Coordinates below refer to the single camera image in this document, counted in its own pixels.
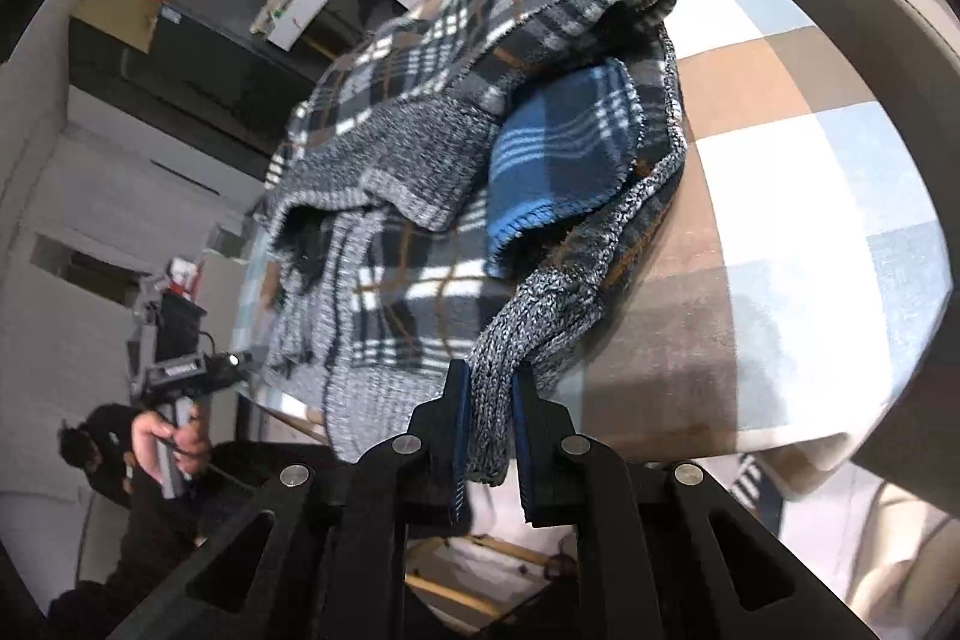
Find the person's left hand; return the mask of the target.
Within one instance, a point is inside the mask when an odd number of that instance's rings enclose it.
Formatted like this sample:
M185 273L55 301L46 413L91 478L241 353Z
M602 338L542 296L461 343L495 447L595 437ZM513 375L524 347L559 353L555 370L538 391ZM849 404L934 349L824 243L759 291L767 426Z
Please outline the person's left hand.
M192 404L189 420L179 427L156 413L143 411L132 422L133 456L153 481L164 481L161 459L171 456L176 470L194 477L206 468L212 443L208 437L208 408Z

